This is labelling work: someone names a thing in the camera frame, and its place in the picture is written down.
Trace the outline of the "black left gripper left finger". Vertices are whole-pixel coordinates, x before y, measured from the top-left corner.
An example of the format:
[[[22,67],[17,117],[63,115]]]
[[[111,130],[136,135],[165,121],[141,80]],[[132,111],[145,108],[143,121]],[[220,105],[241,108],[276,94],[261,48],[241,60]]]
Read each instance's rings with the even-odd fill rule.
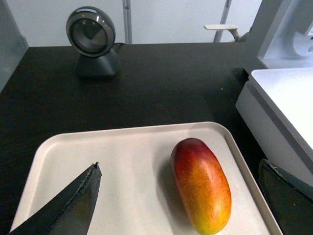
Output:
[[[101,182],[96,162],[88,167],[11,235],[86,235]]]

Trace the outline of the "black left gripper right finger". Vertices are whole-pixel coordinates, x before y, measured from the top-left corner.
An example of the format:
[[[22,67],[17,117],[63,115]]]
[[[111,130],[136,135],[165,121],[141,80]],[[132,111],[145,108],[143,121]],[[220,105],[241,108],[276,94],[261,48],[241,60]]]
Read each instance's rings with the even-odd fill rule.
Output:
[[[313,187],[267,159],[258,166],[259,184],[285,235],[313,233]]]

